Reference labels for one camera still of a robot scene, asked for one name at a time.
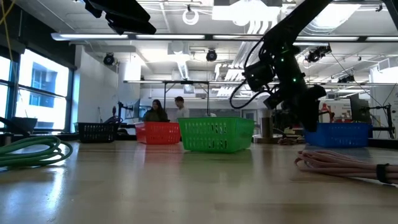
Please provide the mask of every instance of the red basket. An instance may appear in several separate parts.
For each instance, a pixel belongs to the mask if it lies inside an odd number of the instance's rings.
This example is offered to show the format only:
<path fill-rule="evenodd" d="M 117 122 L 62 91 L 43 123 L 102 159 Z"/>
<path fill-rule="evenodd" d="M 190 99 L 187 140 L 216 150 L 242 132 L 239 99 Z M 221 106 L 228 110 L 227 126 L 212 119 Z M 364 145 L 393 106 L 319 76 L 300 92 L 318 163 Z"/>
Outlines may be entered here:
<path fill-rule="evenodd" d="M 136 123 L 137 141 L 145 144 L 176 144 L 180 142 L 178 123 L 143 122 Z"/>

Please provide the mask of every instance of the robotic arm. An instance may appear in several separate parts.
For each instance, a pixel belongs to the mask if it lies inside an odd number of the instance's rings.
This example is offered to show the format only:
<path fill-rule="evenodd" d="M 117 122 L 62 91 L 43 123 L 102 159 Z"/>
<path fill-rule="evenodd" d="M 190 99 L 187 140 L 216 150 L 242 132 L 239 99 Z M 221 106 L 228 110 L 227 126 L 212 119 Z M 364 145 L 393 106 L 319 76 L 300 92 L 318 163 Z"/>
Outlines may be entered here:
<path fill-rule="evenodd" d="M 262 42 L 259 51 L 260 61 L 246 66 L 246 60 L 244 66 L 243 76 L 246 80 L 241 85 L 247 82 L 252 91 L 268 92 L 270 97 L 264 104 L 269 109 L 274 109 L 282 103 L 282 107 L 291 110 L 308 131 L 317 130 L 318 99 L 325 96 L 326 91 L 321 86 L 307 88 L 305 74 L 301 72 L 295 58 L 300 49 L 293 46 L 293 43 L 301 30 L 331 2 L 332 0 L 305 0 L 267 32 L 252 49 L 253 51 Z M 273 93 L 267 84 L 275 76 L 279 79 L 279 89 Z"/>

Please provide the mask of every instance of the man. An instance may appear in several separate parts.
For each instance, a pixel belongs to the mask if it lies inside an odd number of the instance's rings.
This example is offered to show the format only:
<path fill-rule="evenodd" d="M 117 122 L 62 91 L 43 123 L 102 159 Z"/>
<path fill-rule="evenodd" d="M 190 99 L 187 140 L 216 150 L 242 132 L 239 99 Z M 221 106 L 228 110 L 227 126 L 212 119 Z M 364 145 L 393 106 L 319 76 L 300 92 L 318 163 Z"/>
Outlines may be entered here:
<path fill-rule="evenodd" d="M 178 96 L 174 99 L 175 105 L 177 105 L 177 118 L 189 118 L 189 109 L 184 107 L 184 98 Z"/>

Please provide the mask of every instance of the green basket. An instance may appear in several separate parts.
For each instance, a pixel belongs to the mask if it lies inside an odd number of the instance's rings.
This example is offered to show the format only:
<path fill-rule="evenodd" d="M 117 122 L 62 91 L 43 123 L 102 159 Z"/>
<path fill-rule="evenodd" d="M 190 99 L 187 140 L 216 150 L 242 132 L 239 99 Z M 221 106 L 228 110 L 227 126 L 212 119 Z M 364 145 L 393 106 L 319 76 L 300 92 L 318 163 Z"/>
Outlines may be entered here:
<path fill-rule="evenodd" d="M 236 152 L 250 147 L 254 121 L 239 117 L 179 118 L 184 148 L 201 152 Z"/>

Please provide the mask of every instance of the table surface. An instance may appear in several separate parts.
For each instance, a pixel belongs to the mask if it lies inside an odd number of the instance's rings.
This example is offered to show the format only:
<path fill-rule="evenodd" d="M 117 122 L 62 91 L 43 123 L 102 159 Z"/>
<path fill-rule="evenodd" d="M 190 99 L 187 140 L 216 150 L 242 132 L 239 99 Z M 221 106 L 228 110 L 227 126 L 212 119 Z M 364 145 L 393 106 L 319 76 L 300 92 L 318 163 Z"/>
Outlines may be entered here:
<path fill-rule="evenodd" d="M 310 146 L 253 144 L 235 154 L 204 154 L 184 151 L 180 144 L 72 144 L 72 156 L 55 166 L 0 170 L 0 223 L 398 220 L 395 187 L 298 171 L 296 153 L 316 149 Z M 398 151 L 335 151 L 398 163 Z"/>

